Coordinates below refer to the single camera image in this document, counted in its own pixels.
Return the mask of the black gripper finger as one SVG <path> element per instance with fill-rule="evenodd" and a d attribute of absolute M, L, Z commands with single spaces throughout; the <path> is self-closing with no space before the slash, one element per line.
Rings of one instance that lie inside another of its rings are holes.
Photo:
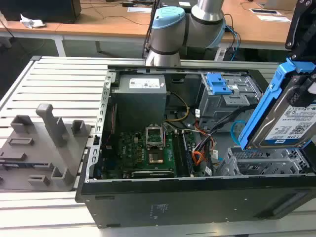
<path fill-rule="evenodd" d="M 316 97 L 316 75 L 312 74 L 300 87 L 301 99 L 300 106 L 310 105 Z"/>

